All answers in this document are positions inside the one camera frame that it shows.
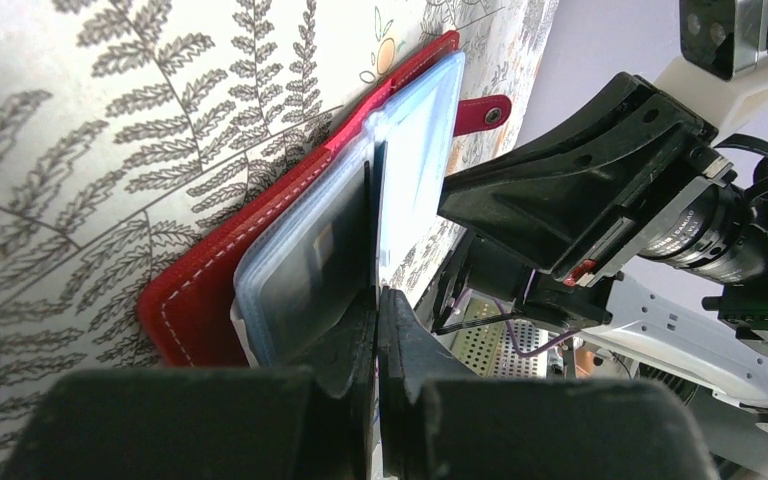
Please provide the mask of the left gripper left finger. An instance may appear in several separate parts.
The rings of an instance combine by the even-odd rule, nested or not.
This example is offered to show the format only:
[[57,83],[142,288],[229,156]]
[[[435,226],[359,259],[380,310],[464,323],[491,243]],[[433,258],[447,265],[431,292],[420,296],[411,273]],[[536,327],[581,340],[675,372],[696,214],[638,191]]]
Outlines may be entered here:
[[43,397],[6,479],[367,479],[376,298],[287,364],[85,370]]

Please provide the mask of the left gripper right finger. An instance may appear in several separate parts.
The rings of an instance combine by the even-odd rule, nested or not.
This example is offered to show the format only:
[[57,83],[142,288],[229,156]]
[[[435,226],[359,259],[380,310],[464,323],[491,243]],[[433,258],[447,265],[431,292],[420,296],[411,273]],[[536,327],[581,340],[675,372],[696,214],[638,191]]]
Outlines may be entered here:
[[385,289],[378,313],[384,471],[400,479],[714,479],[685,406],[651,381],[487,378]]

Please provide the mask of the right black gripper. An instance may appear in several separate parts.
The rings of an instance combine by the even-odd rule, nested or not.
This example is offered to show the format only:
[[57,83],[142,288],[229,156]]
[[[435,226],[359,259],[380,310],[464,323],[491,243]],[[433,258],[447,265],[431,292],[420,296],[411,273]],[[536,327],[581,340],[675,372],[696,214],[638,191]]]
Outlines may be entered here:
[[717,133],[619,73],[548,133],[446,177],[438,212],[556,281],[590,286],[715,181]]

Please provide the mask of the red card holder wallet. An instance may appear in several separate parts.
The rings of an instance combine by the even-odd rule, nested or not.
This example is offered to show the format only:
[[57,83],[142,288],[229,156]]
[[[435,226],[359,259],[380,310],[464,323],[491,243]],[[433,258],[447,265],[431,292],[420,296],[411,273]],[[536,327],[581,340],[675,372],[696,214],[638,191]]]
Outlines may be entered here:
[[322,144],[149,283],[138,320],[174,367],[375,359],[381,279],[434,219],[453,141],[510,115],[462,99],[448,31],[385,76]]

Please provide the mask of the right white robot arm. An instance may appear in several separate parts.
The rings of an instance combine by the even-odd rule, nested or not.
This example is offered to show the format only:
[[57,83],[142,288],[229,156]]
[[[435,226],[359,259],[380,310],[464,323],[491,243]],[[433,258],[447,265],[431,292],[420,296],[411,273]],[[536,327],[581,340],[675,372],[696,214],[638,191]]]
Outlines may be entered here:
[[768,434],[768,142],[616,75],[542,137],[447,177],[439,214],[467,230],[433,331],[456,296],[499,321],[636,361],[749,412]]

